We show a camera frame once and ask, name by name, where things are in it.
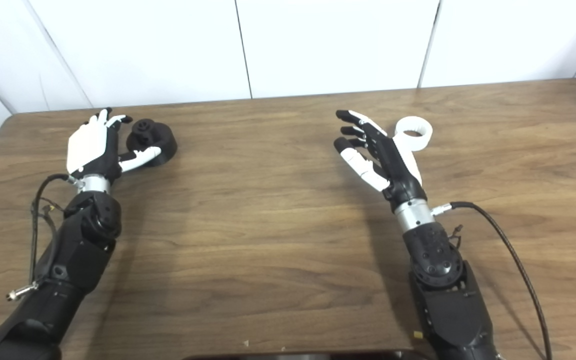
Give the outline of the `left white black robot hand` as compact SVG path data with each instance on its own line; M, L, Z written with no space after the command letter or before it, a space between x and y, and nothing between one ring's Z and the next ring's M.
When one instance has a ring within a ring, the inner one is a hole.
M162 154L158 146L119 154L119 130L133 119L125 114L111 116L111 112L110 107L101 109L69 137L66 171L71 178L96 175L114 182Z

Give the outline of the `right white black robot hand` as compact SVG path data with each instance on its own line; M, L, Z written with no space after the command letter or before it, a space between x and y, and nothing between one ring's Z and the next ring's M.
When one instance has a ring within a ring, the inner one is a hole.
M336 118L349 123L333 146L346 164L368 185L382 193L394 213L402 205L428 198L421 181L398 145L374 120L356 111L338 109Z

